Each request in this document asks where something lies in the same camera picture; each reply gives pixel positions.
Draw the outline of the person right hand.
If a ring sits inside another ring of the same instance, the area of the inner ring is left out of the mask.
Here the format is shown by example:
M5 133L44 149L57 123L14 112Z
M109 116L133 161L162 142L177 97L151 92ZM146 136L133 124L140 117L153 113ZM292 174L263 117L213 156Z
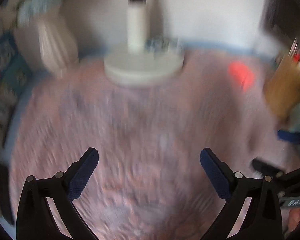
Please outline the person right hand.
M300 208L290 210L288 232L287 239L300 239Z

